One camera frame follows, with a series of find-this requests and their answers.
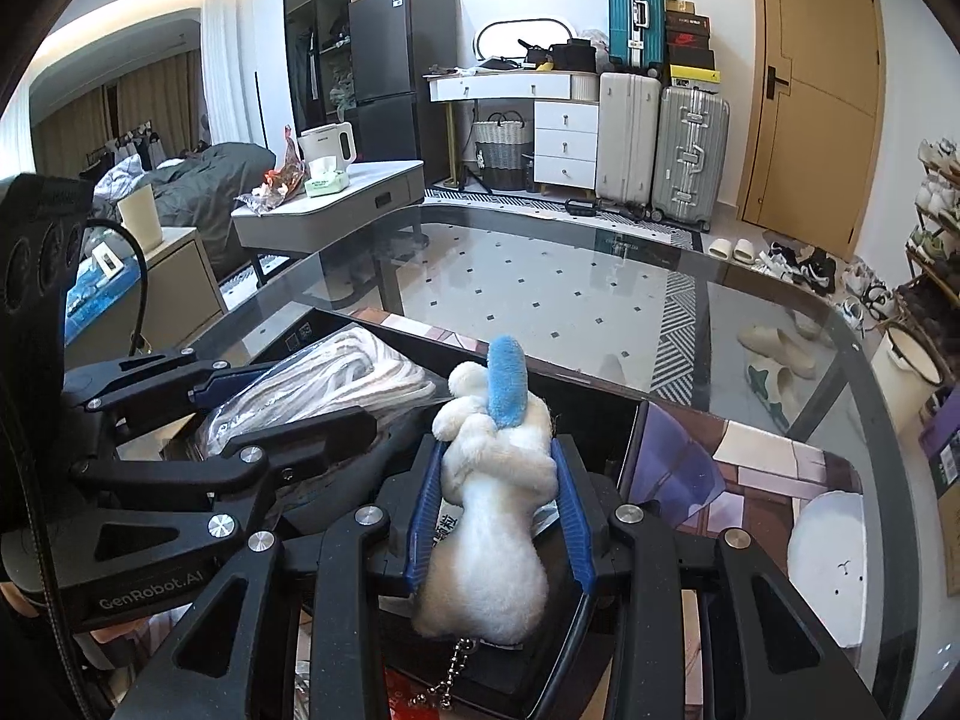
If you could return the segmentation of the white plush toy blue ear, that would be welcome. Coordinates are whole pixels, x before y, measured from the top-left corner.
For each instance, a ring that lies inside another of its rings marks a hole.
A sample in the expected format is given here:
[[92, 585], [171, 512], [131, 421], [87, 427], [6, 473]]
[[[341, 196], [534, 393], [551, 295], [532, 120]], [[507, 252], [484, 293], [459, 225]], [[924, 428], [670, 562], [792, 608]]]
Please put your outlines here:
[[508, 335], [488, 345], [483, 364], [459, 364], [448, 387], [452, 400], [431, 432], [446, 445], [441, 494], [460, 515], [431, 551], [412, 626], [425, 639], [512, 647], [534, 632], [547, 607], [534, 515], [558, 494], [553, 421], [529, 388], [523, 347]]

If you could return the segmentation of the black cardboard box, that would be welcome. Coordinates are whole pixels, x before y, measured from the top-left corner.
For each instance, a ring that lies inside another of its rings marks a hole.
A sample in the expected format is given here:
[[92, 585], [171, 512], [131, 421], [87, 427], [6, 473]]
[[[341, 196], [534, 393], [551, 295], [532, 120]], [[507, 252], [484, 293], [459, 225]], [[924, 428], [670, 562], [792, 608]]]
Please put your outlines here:
[[415, 598], [420, 634], [505, 647], [526, 640], [547, 604], [532, 541], [542, 505], [558, 507], [571, 570], [590, 582], [590, 549], [574, 528], [594, 489], [574, 483], [573, 457], [530, 393], [519, 341], [495, 338], [487, 360], [462, 362], [449, 385], [420, 463], [387, 478], [376, 504], [288, 543], [267, 530], [249, 535], [133, 683], [119, 717], [277, 717], [268, 700], [288, 676], [277, 637], [295, 630], [277, 616], [296, 611], [299, 571], [314, 577], [316, 718], [387, 717], [371, 617], [392, 582]]

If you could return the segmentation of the red white snack packet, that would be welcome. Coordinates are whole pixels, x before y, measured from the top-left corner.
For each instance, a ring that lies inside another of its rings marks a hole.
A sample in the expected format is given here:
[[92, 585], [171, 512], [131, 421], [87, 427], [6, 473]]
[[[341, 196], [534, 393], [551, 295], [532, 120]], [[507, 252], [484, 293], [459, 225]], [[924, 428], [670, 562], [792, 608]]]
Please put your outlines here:
[[384, 674], [387, 706], [391, 720], [441, 720], [443, 712], [434, 705], [429, 695], [423, 695], [423, 689], [402, 676], [387, 671]]

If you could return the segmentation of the beige cup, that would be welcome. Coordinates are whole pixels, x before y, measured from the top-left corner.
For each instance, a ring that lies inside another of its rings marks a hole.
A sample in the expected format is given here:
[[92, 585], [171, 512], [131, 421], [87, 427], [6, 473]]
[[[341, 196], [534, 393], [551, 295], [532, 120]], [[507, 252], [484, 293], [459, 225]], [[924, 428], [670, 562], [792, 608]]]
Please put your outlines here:
[[163, 243], [163, 228], [156, 210], [153, 188], [145, 184], [117, 202], [122, 224], [137, 239], [145, 254]]

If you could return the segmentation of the dark grey blanket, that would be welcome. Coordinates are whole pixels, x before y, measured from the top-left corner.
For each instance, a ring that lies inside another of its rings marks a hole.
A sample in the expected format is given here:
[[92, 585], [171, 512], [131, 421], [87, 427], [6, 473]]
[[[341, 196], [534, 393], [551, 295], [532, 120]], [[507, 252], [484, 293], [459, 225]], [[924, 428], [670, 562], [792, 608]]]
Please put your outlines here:
[[239, 195], [262, 184], [277, 162], [270, 149], [255, 143], [229, 142], [210, 146], [174, 166], [147, 172], [162, 227], [193, 227], [205, 247], [218, 281], [247, 263], [231, 213]]

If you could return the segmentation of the red snack bag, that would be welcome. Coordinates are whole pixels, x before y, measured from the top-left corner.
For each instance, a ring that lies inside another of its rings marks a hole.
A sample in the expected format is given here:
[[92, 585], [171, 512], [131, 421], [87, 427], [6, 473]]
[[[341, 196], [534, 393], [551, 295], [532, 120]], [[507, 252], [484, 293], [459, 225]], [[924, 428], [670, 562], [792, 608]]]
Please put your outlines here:
[[235, 204], [239, 208], [247, 208], [254, 211], [256, 215], [263, 215], [267, 211], [285, 205], [302, 189], [302, 184], [306, 181], [306, 166], [299, 154], [295, 132], [291, 125], [287, 125], [283, 130], [283, 140], [285, 140], [283, 161], [278, 167], [268, 169], [263, 174], [263, 181], [259, 187], [252, 188], [251, 192], [241, 193], [235, 198]]

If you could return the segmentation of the green tissue pack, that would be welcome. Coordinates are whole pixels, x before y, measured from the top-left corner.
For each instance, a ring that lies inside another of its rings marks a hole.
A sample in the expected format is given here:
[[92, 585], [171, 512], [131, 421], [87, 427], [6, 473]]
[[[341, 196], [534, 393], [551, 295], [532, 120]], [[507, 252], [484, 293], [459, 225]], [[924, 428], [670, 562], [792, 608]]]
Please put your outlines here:
[[337, 156], [320, 156], [308, 163], [304, 192], [311, 199], [335, 195], [348, 187], [347, 166]]

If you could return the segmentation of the white electric kettle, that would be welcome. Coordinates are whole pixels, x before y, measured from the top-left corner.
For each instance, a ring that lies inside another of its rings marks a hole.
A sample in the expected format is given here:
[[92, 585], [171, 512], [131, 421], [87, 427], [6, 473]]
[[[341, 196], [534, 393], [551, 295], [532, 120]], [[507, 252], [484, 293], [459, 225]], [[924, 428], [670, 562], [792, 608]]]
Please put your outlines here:
[[304, 130], [298, 146], [308, 169], [319, 160], [334, 161], [334, 169], [345, 172], [356, 160], [356, 143], [350, 122], [338, 122]]

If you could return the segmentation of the brown cardboard box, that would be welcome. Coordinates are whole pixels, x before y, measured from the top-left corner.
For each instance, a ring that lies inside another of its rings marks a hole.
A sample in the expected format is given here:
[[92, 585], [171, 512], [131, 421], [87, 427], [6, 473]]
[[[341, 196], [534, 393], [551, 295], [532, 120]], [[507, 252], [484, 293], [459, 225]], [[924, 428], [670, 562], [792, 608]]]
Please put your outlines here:
[[960, 593], [960, 481], [954, 481], [937, 499], [944, 544], [947, 595]]

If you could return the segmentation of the woven basket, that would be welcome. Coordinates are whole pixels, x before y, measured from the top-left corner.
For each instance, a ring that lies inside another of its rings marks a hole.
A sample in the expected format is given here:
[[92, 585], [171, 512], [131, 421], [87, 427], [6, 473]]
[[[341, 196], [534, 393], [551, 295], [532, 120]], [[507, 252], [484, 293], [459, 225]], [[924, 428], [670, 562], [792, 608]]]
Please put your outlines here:
[[496, 190], [523, 188], [524, 158], [534, 148], [532, 125], [517, 110], [505, 110], [473, 122], [472, 135], [480, 181]]

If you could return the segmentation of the wooden shoe rack with shoes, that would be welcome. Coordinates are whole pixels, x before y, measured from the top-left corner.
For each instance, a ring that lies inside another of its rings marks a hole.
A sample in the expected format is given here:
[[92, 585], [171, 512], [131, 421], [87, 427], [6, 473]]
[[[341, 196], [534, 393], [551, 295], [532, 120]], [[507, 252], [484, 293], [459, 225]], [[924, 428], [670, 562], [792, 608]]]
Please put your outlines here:
[[916, 224], [905, 255], [911, 278], [896, 288], [908, 322], [921, 333], [946, 378], [958, 380], [958, 142], [923, 140], [924, 174], [914, 194]]

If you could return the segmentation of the dark glass cabinet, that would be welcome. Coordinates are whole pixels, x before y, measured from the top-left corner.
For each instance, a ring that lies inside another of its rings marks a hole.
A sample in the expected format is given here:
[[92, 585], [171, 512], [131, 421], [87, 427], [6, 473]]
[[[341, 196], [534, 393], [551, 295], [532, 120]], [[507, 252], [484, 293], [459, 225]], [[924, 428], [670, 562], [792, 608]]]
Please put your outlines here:
[[346, 121], [356, 107], [350, 37], [354, 1], [283, 0], [296, 133]]

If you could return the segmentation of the white dressing table with drawers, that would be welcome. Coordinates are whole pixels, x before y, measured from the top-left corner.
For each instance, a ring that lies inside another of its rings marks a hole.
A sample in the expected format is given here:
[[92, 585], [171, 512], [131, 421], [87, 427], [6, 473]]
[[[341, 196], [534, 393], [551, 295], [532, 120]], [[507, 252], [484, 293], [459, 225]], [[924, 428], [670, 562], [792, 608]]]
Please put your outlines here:
[[473, 121], [475, 167], [490, 179], [592, 192], [599, 154], [599, 76], [574, 70], [469, 70], [430, 75], [428, 93], [444, 106], [454, 135], [458, 104], [493, 110]]

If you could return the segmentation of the wooden door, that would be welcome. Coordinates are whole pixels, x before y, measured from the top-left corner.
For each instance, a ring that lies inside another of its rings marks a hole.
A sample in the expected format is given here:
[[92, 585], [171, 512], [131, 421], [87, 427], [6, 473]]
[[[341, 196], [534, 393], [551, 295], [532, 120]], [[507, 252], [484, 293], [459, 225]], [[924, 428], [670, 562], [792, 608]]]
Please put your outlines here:
[[750, 137], [740, 183], [749, 223], [853, 256], [884, 122], [878, 0], [755, 0]]

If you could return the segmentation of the stack of shoe boxes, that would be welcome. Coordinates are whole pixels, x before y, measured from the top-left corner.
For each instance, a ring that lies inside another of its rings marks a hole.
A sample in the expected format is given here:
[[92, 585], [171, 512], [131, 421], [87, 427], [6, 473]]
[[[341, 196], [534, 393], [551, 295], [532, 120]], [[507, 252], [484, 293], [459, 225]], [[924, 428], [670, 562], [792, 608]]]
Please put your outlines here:
[[721, 74], [711, 47], [711, 21], [692, 0], [665, 0], [665, 40], [672, 85], [718, 94]]

